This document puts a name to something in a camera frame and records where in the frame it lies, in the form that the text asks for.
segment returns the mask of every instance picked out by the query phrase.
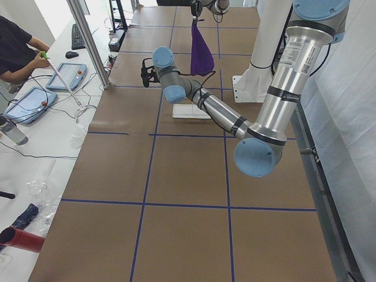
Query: purple bag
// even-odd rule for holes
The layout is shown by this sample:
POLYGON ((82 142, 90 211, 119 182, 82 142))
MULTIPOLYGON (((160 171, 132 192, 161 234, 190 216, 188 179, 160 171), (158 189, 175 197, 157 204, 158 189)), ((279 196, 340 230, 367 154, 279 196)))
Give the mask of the purple bag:
POLYGON ((192 75, 206 76, 214 69, 214 59, 203 39, 197 22, 192 23, 192 55, 190 60, 190 73, 192 75))

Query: green-handled tool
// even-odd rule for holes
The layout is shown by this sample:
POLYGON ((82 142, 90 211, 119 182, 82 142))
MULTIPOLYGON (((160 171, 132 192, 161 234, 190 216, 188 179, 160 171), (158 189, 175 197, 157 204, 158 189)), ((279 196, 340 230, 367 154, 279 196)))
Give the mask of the green-handled tool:
POLYGON ((75 96, 75 94, 73 93, 73 91, 71 90, 71 88, 69 87, 69 85, 65 82, 64 78, 62 77, 62 75, 59 73, 58 69, 56 69, 56 67, 53 65, 53 63, 51 62, 51 60, 47 57, 47 54, 45 51, 42 52, 42 57, 45 58, 49 65, 52 67, 52 69, 55 71, 56 75, 60 78, 61 82, 64 84, 64 86, 67 88, 68 92, 70 93, 70 95, 72 95, 72 97, 74 98, 74 100, 76 101, 77 105, 80 107, 79 110, 85 110, 85 107, 81 104, 81 102, 77 99, 77 97, 75 96))

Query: clear plastic bottle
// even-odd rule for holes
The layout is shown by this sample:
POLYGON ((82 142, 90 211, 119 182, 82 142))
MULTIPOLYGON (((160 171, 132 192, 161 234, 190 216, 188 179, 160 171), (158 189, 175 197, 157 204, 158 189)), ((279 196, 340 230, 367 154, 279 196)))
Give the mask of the clear plastic bottle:
POLYGON ((3 115, 0 115, 0 131, 7 135, 17 145, 26 144, 29 140, 29 138, 24 135, 13 122, 3 115))

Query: person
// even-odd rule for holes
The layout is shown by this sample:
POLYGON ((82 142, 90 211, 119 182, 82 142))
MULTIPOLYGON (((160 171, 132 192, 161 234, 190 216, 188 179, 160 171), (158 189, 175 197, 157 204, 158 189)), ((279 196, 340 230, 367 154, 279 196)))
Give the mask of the person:
POLYGON ((0 26, 0 79, 20 84, 35 69, 49 66, 48 61, 42 57, 42 51, 49 50, 47 44, 3 16, 0 16, 0 26))

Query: red tube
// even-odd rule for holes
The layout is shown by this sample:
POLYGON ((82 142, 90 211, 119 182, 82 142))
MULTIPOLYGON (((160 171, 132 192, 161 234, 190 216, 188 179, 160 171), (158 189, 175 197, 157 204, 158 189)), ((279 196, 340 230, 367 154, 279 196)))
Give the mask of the red tube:
POLYGON ((8 227, 0 234, 0 244, 39 253, 45 239, 30 232, 8 227))

